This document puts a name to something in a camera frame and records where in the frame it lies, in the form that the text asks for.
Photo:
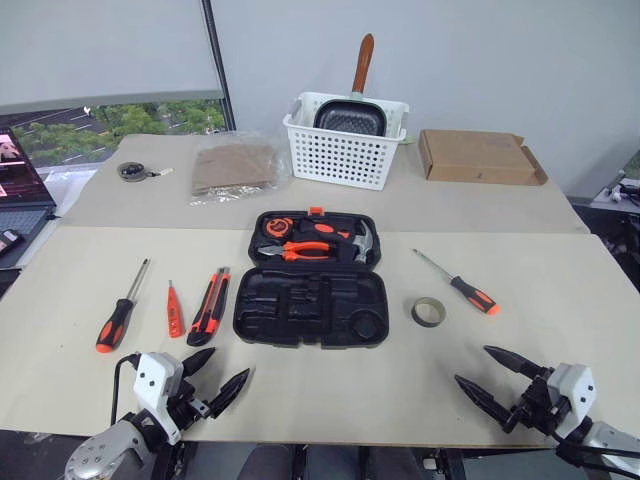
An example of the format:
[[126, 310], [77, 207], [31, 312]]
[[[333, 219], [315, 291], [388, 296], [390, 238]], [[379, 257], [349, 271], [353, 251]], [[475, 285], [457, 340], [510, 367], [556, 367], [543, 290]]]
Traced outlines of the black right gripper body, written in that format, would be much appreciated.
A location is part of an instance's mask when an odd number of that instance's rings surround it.
[[568, 414], [568, 399], [556, 389], [550, 388], [548, 380], [555, 372], [548, 369], [537, 375], [518, 403], [510, 410], [510, 415], [502, 425], [505, 433], [511, 433], [518, 424], [535, 428], [544, 435], [551, 435]]

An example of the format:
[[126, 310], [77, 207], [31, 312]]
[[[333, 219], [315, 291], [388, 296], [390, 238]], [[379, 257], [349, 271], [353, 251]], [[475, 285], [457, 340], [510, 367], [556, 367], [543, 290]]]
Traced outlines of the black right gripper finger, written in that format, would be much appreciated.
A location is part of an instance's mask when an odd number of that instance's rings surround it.
[[488, 414], [499, 425], [506, 425], [510, 418], [510, 411], [499, 404], [489, 392], [460, 375], [455, 375], [454, 379], [462, 391], [477, 407]]
[[515, 352], [490, 345], [484, 345], [483, 349], [502, 366], [529, 379], [544, 375], [543, 367]]

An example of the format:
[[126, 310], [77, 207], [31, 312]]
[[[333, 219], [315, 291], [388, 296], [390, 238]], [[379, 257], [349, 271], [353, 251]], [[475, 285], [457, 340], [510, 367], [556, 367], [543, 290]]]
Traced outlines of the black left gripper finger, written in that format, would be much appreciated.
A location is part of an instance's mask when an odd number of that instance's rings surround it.
[[246, 384], [250, 373], [251, 369], [247, 368], [234, 375], [220, 388], [217, 396], [208, 403], [210, 417], [216, 419], [234, 402]]
[[197, 373], [215, 353], [216, 348], [210, 347], [196, 351], [185, 360], [182, 361], [183, 377], [191, 377]]

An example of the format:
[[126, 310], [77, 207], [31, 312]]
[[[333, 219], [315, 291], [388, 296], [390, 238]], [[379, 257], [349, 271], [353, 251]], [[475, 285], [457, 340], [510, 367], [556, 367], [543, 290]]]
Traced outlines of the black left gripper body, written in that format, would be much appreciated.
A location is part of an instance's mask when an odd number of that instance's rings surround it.
[[210, 416], [210, 405], [195, 396], [195, 388], [182, 378], [172, 379], [167, 411], [179, 431], [188, 430], [196, 421]]

